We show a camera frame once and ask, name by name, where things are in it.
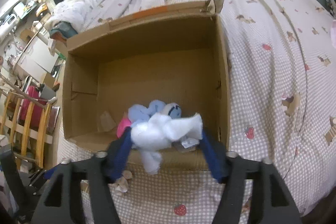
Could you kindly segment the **checkered dog-print bed cover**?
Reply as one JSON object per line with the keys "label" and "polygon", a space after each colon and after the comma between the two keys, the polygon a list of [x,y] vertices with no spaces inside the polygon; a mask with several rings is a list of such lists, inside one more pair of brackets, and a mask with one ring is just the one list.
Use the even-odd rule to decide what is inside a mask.
{"label": "checkered dog-print bed cover", "polygon": [[[65,0],[47,29],[76,32],[163,5],[200,0]],[[269,156],[304,223],[335,223],[335,20],[317,0],[224,0],[229,147]]]}

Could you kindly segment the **light blue plush toy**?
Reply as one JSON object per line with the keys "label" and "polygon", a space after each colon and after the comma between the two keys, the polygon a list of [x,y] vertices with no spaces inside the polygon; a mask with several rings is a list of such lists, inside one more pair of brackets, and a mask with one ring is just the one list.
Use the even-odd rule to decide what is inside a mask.
{"label": "light blue plush toy", "polygon": [[127,117],[131,121],[131,126],[141,122],[147,122],[155,113],[160,112],[166,106],[165,102],[153,100],[149,106],[135,104],[128,109]]}

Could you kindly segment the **pink round toy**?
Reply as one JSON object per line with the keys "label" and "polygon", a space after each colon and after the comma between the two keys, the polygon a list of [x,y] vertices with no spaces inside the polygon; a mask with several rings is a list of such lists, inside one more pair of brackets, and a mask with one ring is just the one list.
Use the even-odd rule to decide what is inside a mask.
{"label": "pink round toy", "polygon": [[131,121],[128,119],[128,117],[123,117],[122,120],[120,121],[120,123],[117,126],[117,131],[116,131],[116,135],[117,137],[120,139],[120,137],[122,137],[125,129],[127,127],[131,126]]}

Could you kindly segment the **brown cardboard box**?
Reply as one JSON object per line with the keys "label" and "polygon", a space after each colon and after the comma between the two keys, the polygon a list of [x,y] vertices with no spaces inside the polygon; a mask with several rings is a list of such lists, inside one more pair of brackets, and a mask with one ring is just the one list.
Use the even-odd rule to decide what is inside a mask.
{"label": "brown cardboard box", "polygon": [[63,82],[64,137],[91,152],[116,139],[134,104],[175,102],[199,113],[206,133],[230,135],[230,85],[223,0],[156,7],[124,16],[67,41]]}

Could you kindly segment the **white cabinet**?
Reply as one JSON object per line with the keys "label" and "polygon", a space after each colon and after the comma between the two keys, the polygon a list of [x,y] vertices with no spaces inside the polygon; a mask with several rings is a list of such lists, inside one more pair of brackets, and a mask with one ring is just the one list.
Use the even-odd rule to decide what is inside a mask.
{"label": "white cabinet", "polygon": [[30,76],[37,82],[43,82],[59,58],[57,53],[50,52],[48,42],[49,39],[40,32],[35,34],[15,59],[13,74],[20,79]]}

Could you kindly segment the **pink cloth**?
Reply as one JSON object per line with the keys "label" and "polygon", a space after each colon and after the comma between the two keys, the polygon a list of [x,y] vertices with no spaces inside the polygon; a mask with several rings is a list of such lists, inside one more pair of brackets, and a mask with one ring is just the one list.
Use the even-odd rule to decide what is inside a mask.
{"label": "pink cloth", "polygon": [[330,28],[330,38],[331,43],[334,48],[336,48],[336,20],[333,20]]}

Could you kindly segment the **white blue-striped sock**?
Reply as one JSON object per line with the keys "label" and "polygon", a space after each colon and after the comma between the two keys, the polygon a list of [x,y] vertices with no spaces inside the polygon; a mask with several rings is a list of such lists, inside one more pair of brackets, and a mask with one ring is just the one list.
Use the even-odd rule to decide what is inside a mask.
{"label": "white blue-striped sock", "polygon": [[169,103],[162,109],[161,114],[168,115],[172,119],[178,119],[182,116],[182,109],[177,103]]}

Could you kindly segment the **wooden chair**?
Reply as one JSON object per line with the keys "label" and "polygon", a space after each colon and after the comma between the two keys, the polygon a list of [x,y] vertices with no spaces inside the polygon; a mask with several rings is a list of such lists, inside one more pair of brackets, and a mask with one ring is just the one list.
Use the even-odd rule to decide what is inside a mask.
{"label": "wooden chair", "polygon": [[[53,137],[47,133],[50,114],[58,99],[56,97],[50,100],[34,98],[11,83],[4,75],[1,75],[1,82],[4,83],[1,85],[1,95],[6,97],[1,114],[1,134],[5,134],[5,127],[9,128],[9,143],[13,147],[15,146],[15,135],[21,134],[21,147],[15,154],[18,168],[21,167],[23,160],[43,168],[45,144],[53,142]],[[36,108],[42,111],[38,128],[34,130],[31,128],[31,121]]]}

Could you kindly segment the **beige crochet doily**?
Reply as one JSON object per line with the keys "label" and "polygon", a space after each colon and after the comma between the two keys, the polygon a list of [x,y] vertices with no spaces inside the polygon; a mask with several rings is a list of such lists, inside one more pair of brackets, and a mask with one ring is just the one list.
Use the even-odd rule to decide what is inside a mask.
{"label": "beige crochet doily", "polygon": [[129,170],[124,170],[120,178],[113,183],[113,188],[116,194],[123,195],[129,189],[129,180],[133,178],[133,174]]}

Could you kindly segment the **clear plastic packet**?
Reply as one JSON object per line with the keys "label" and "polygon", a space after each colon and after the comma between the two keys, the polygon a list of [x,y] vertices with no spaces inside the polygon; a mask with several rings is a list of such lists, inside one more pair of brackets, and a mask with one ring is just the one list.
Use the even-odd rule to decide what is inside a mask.
{"label": "clear plastic packet", "polygon": [[195,151],[199,145],[201,138],[183,136],[172,142],[172,146],[180,153]]}

